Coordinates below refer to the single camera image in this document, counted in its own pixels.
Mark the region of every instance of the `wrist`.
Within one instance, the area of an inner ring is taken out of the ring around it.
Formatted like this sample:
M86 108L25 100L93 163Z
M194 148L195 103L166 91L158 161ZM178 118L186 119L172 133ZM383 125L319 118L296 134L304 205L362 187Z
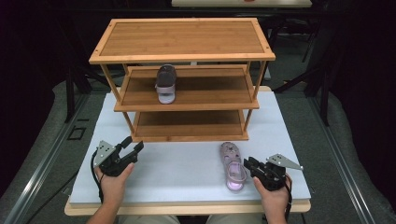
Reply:
M120 203L111 200L104 200L102 206L106 209L119 210Z
M268 224L286 224L285 213L265 214Z

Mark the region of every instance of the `cable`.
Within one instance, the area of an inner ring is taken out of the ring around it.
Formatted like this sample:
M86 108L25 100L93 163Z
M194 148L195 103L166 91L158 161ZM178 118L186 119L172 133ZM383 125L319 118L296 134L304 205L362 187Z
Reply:
M93 180L95 181L96 185L97 185L98 188L99 188L99 198L100 198L100 202L103 203L103 192L102 192L102 187L100 186L100 182L99 182L99 180L98 180L97 177L96 177L95 171L93 170L93 161L94 161L94 159L95 159L96 153L97 153L97 150L94 151L93 154L92 154L92 158L91 158L91 173L92 173Z
M301 213L301 218L303 219L303 223L306 224L304 213Z
M286 184L286 181L284 181L285 182L285 187L286 187L286 189L288 190L288 193L289 193L289 202L288 202L288 205L286 206L286 211L285 211L285 218L286 218L286 221L288 221L289 213L290 213L290 209L291 209L291 202L292 202L293 199L292 199L292 196L291 196L291 179L290 179L290 177L288 175L286 175L286 178L290 182L290 188L289 188L289 186Z
M41 211L41 209L43 209L62 189L64 189L64 187L66 187L66 185L70 183L70 181L72 181L74 177L77 176L78 171L79 169L60 188L58 188L58 190L56 190L56 192L52 194L50 198L48 198L43 204L41 204L41 206L30 216L26 224L30 223L33 218L35 218L35 216L37 216L37 214Z

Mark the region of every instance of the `wooden shelf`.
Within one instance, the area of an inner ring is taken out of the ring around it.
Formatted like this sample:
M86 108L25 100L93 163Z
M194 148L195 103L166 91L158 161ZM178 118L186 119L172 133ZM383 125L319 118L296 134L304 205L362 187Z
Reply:
M248 140L264 69L275 58L256 18L114 19L90 63L102 67L117 99L114 110L125 117L134 141L233 141ZM255 88L249 73L254 61L261 62ZM199 65L175 66L176 100L161 104L155 90L161 64L192 62ZM128 66L139 63L145 66ZM125 70L120 90L109 64Z
M160 66L128 67L129 75L120 89L121 100L114 110L190 111L258 109L254 88L245 64L180 65L176 100L162 105L154 88Z
M242 110L137 112L134 142L248 140Z

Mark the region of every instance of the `metal bar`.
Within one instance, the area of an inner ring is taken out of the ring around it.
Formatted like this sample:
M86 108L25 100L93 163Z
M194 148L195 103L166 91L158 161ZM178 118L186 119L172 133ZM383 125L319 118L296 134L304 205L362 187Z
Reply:
M359 189L358 185L353 178L352 173L348 168L347 162L344 159L344 156L340 150L340 147L337 145L337 142L332 135L332 131L330 127L327 127L321 119L320 112L319 112L319 105L318 102L313 97L307 97L308 103L311 105L311 108L314 110L314 114L316 119L321 124L321 128L323 132L326 134L326 137L329 141L329 144L332 149L332 158L334 160L335 166L346 186L346 191L349 194L349 197L355 206L355 209L358 213L359 218L361 219L361 223L375 223L375 220L364 200L364 197L361 194L361 190Z
M58 133L58 136L55 138L49 153L38 164L31 179L23 190L21 197L17 200L11 212L9 213L5 223L21 223L23 221L23 218L26 215L30 205L32 204L35 196L41 189L48 173L50 172L50 168L60 153L61 145L66 138L66 134L73 128L73 125L77 119L77 115L88 101L88 98L89 95L86 94L82 94L78 97L78 101L76 103L76 115L71 118L71 122L66 123Z

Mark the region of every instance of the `person's arm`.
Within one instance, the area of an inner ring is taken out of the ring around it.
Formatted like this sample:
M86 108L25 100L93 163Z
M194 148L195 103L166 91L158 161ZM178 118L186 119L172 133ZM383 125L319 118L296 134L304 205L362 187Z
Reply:
M87 223L112 224L119 211L125 192L125 183L128 176L134 169L134 165L129 164L125 170L117 177L104 175L99 167L95 168L96 175L100 180L104 195L103 203L93 214Z
M286 224L285 208L289 202L288 190L283 187L279 190L269 191L259 178L253 177L254 186L262 196L262 208L269 224ZM286 184L290 188L290 181L286 178Z

